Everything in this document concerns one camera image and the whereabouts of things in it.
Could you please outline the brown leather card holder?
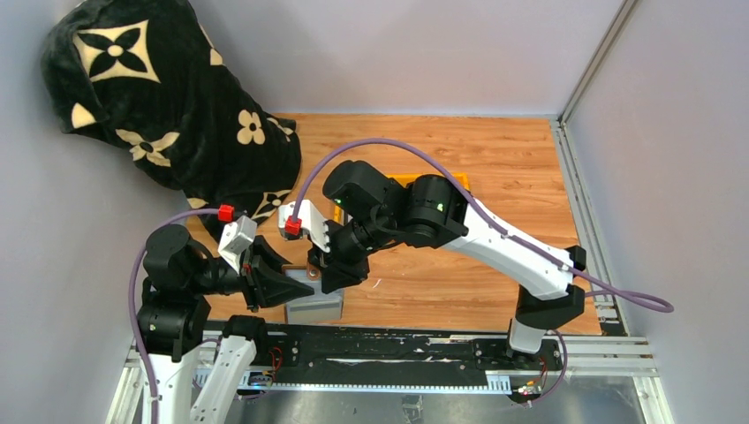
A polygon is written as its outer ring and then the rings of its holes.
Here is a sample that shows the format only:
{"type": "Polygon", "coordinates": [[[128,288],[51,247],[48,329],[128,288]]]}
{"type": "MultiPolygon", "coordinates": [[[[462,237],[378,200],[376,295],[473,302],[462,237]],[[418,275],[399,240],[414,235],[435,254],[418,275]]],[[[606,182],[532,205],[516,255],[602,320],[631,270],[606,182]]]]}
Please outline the brown leather card holder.
{"type": "Polygon", "coordinates": [[[309,274],[306,266],[285,266],[286,276],[311,288],[311,296],[292,300],[284,305],[284,317],[287,324],[321,324],[338,321],[343,318],[344,290],[332,293],[322,292],[322,280],[318,272],[309,274]]]}

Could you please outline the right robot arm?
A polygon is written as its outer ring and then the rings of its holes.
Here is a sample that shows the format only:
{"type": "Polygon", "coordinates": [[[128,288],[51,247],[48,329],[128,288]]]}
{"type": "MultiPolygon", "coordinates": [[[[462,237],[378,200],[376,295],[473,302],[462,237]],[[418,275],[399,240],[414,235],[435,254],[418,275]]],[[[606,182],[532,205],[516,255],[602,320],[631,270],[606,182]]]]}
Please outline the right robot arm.
{"type": "Polygon", "coordinates": [[[371,255],[396,246],[450,250],[483,262],[518,283],[509,327],[510,350],[535,354],[541,339],[583,314],[585,292],[573,282],[586,252],[546,245],[468,200],[460,185],[427,174],[402,185],[370,163],[340,163],[323,184],[324,196],[349,217],[320,224],[322,241],[308,251],[322,290],[334,292],[367,279],[371,255]]]}

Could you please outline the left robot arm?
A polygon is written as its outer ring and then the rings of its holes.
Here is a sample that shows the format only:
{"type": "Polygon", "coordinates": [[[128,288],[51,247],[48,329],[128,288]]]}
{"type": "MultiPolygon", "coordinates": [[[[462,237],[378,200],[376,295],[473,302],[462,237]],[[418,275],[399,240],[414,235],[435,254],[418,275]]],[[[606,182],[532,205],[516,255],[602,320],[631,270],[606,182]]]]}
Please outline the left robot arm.
{"type": "Polygon", "coordinates": [[[165,225],[148,237],[142,260],[147,276],[136,314],[148,377],[144,422],[225,422],[246,369],[270,354],[265,320],[233,315],[223,327],[208,378],[193,397],[211,309],[208,295],[239,293],[255,312],[314,294],[309,285],[285,275],[288,262],[246,217],[224,226],[218,253],[213,256],[181,224],[165,225]]]}

